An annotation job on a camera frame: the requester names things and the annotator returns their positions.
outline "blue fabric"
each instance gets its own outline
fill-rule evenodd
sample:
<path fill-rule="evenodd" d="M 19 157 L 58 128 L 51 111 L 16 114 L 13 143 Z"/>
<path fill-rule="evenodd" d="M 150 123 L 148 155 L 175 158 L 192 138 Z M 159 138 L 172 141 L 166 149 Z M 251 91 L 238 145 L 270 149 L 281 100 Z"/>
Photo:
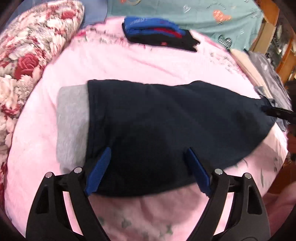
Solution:
<path fill-rule="evenodd" d="M 98 190 L 102 177 L 109 166 L 110 160 L 111 149 L 110 147 L 107 147 L 87 177 L 86 187 L 84 189 L 84 192 L 87 196 Z"/>
<path fill-rule="evenodd" d="M 181 29 L 193 29 L 219 43 L 220 35 L 232 40 L 231 48 L 249 49 L 258 35 L 263 13 L 253 0 L 135 0 L 121 3 L 108 0 L 108 16 L 139 16 L 164 18 Z M 217 23 L 215 10 L 231 16 L 231 20 Z"/>
<path fill-rule="evenodd" d="M 137 34 L 166 34 L 174 36 L 173 34 L 164 33 L 161 31 L 153 30 L 153 28 L 167 28 L 171 29 L 181 35 L 185 35 L 185 31 L 179 29 L 178 25 L 163 18 L 139 18 L 139 17 L 126 17 L 124 19 L 125 32 L 129 36 Z"/>
<path fill-rule="evenodd" d="M 80 29 L 85 28 L 87 25 L 92 25 L 99 22 L 104 22 L 107 16 L 107 0 L 79 0 L 84 5 L 84 18 Z M 50 2 L 50 0 L 35 0 L 35 6 Z M 14 13 L 9 18 L 5 28 L 21 13 L 33 7 L 32 0 L 24 0 Z"/>
<path fill-rule="evenodd" d="M 189 166 L 193 176 L 200 188 L 200 191 L 205 193 L 207 196 L 211 195 L 211 180 L 206 170 L 199 162 L 197 156 L 194 154 L 191 148 L 185 153 L 185 161 Z"/>

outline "blue gripper pad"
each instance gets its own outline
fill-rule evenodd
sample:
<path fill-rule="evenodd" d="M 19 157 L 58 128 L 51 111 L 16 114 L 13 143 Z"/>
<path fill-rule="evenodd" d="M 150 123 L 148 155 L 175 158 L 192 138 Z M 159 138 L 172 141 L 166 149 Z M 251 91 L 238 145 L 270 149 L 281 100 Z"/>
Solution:
<path fill-rule="evenodd" d="M 87 196 L 98 190 L 98 187 L 100 185 L 102 177 L 105 174 L 105 171 L 107 170 L 110 160 L 111 149 L 110 147 L 107 147 L 101 155 L 100 159 L 97 161 L 93 170 L 87 177 L 86 187 L 84 189 L 84 192 Z"/>
<path fill-rule="evenodd" d="M 189 148 L 185 152 L 185 161 L 190 170 L 192 171 L 201 192 L 205 193 L 209 197 L 212 192 L 211 176 L 204 169 L 204 167 L 202 166 L 202 164 L 200 163 L 200 161 L 198 160 L 197 156 L 191 148 Z"/>

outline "blue pillow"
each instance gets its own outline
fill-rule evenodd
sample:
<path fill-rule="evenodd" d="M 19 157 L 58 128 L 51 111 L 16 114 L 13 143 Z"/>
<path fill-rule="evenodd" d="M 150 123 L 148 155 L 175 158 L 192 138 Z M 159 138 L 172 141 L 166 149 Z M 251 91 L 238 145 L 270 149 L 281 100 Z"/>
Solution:
<path fill-rule="evenodd" d="M 84 18 L 80 28 L 87 25 L 104 22 L 107 15 L 107 0 L 79 0 L 84 5 Z M 35 6 L 50 2 L 49 0 L 35 0 Z M 13 12 L 5 28 L 21 13 L 33 7 L 33 0 L 24 0 L 18 8 Z"/>

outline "beige fabric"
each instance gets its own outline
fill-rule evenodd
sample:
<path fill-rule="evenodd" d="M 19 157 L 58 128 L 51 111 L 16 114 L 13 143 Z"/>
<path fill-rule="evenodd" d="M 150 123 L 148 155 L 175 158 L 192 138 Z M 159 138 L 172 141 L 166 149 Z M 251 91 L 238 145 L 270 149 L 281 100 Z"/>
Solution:
<path fill-rule="evenodd" d="M 249 78 L 250 82 L 253 86 L 262 86 L 265 92 L 265 95 L 267 98 L 272 99 L 272 95 L 265 84 L 264 79 L 254 66 L 254 64 L 251 62 L 249 56 L 242 51 L 239 51 L 237 49 L 231 49 L 230 50 L 231 56 L 236 61 L 237 65 L 241 68 L 241 70 L 244 72 L 244 74 Z"/>

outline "floral pattern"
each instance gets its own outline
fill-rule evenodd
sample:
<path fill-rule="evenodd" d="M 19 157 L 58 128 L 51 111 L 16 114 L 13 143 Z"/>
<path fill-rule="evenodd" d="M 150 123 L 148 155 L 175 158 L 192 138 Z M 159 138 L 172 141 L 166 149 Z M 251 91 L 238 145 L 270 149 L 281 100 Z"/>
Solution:
<path fill-rule="evenodd" d="M 14 19 L 0 35 L 0 206 L 3 207 L 7 157 L 13 130 L 46 65 L 78 30 L 81 2 L 38 5 Z"/>

